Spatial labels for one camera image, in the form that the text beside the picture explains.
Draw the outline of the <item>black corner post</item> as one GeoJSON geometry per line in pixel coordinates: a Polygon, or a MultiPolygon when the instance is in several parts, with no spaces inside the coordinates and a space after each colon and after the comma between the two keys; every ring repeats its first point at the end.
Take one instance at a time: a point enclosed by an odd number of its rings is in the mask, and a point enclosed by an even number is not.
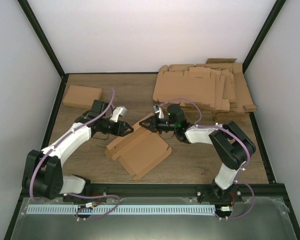
{"type": "Polygon", "coordinates": [[[31,8],[29,2],[27,0],[17,0],[19,6],[21,7],[23,13],[25,14],[28,22],[30,23],[32,29],[34,30],[36,36],[38,37],[41,45],[43,46],[45,52],[47,53],[52,65],[57,71],[58,75],[62,78],[65,75],[65,71],[63,70],[44,30],[42,29],[33,9],[31,8]]]}
{"type": "Polygon", "coordinates": [[[262,45],[263,41],[265,40],[267,34],[269,33],[271,27],[273,26],[274,22],[276,21],[279,13],[281,12],[283,6],[285,5],[286,0],[276,0],[273,7],[271,8],[267,18],[265,19],[256,39],[254,40],[245,60],[242,64],[242,71],[245,73],[250,66],[251,62],[253,61],[256,53],[258,52],[260,46],[262,45]]]}

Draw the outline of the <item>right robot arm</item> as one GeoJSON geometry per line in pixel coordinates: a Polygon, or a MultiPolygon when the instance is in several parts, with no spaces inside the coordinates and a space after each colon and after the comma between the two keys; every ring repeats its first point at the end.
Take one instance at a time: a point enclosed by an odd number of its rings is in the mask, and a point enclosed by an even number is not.
{"type": "Polygon", "coordinates": [[[222,164],[211,183],[213,198],[219,202],[230,196],[237,175],[244,170],[256,152],[256,145],[234,122],[200,126],[190,123],[179,104],[168,106],[168,116],[164,117],[161,106],[154,106],[154,115],[139,122],[151,132],[173,132],[178,141],[186,144],[213,145],[222,164]]]}

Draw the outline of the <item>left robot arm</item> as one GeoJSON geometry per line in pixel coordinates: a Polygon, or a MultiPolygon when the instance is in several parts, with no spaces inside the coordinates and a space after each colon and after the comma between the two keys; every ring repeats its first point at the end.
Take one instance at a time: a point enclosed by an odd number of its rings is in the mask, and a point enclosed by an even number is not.
{"type": "Polygon", "coordinates": [[[32,150],[26,157],[22,188],[33,197],[35,194],[54,199],[58,195],[74,194],[81,202],[87,202],[92,189],[88,179],[78,175],[64,175],[66,160],[96,133],[124,137],[134,131],[120,120],[127,112],[124,106],[113,107],[110,103],[95,100],[90,110],[79,116],[70,129],[51,145],[32,150]]]}

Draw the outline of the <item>right black corner post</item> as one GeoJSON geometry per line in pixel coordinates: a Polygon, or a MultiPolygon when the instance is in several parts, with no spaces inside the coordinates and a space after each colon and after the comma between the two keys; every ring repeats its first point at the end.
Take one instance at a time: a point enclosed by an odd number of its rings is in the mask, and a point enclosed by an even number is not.
{"type": "Polygon", "coordinates": [[[265,40],[267,34],[269,33],[271,27],[273,26],[274,22],[276,21],[279,13],[281,12],[283,6],[285,5],[286,0],[276,0],[273,7],[271,8],[267,18],[265,19],[256,39],[254,40],[245,60],[242,64],[242,71],[245,73],[250,66],[251,62],[253,61],[256,53],[258,52],[260,46],[262,45],[263,41],[265,40]]]}

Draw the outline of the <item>black aluminium frame rail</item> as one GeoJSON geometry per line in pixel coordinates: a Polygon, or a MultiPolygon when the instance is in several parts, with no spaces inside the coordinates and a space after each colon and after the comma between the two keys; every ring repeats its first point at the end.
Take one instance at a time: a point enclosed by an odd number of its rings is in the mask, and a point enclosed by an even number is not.
{"type": "MultiPolygon", "coordinates": [[[[95,191],[104,195],[116,195],[123,198],[168,198],[186,197],[197,199],[196,186],[204,184],[141,184],[141,183],[92,183],[95,191]]],[[[283,197],[287,198],[286,187],[283,183],[268,184],[234,184],[238,188],[237,194],[243,197],[283,197]]]]}

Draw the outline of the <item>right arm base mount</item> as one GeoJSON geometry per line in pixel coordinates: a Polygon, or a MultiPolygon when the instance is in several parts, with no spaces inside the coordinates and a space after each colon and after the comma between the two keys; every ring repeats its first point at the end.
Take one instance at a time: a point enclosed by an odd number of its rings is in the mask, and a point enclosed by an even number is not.
{"type": "Polygon", "coordinates": [[[216,184],[215,180],[212,180],[210,184],[197,185],[195,190],[197,201],[200,203],[230,203],[232,201],[242,201],[242,197],[237,194],[237,191],[239,189],[237,187],[234,187],[233,184],[229,188],[224,190],[216,184]]]}

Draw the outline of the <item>left black corner post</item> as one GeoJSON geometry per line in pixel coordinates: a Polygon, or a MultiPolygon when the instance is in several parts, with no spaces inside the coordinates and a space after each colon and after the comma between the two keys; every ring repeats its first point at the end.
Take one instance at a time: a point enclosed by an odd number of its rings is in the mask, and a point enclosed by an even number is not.
{"type": "Polygon", "coordinates": [[[36,36],[38,37],[41,45],[43,46],[45,52],[47,53],[52,65],[57,71],[58,75],[62,78],[65,75],[65,71],[63,70],[44,30],[42,29],[33,9],[31,8],[29,2],[27,0],[17,0],[19,6],[21,7],[23,13],[25,14],[28,22],[30,23],[32,29],[34,30],[36,36]]]}

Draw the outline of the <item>stack of flat cardboard sheets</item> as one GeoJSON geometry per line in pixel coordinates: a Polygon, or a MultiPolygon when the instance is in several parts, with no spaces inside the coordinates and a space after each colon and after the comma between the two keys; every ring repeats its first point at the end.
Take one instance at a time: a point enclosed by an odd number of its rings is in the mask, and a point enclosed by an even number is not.
{"type": "Polygon", "coordinates": [[[245,121],[256,111],[244,73],[235,58],[209,58],[206,63],[163,65],[152,98],[180,104],[187,112],[200,109],[216,122],[245,121]]]}

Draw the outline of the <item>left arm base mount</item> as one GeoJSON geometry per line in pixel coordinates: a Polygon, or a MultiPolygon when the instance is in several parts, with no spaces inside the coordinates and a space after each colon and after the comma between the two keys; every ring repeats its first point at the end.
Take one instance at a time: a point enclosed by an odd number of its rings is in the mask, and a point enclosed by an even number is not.
{"type": "Polygon", "coordinates": [[[79,175],[64,175],[63,185],[59,194],[62,196],[63,202],[73,202],[75,204],[86,204],[88,202],[105,202],[107,197],[103,198],[81,198],[76,195],[84,197],[97,197],[103,196],[103,193],[99,194],[95,191],[94,185],[91,181],[85,177],[79,175]]]}

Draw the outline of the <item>folded brown cardboard box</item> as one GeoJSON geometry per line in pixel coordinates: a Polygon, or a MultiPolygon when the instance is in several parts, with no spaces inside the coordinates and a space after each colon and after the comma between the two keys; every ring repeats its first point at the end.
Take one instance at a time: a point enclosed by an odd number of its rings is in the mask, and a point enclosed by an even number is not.
{"type": "Polygon", "coordinates": [[[94,100],[101,99],[102,93],[102,88],[70,85],[62,102],[65,106],[90,109],[94,100]]]}

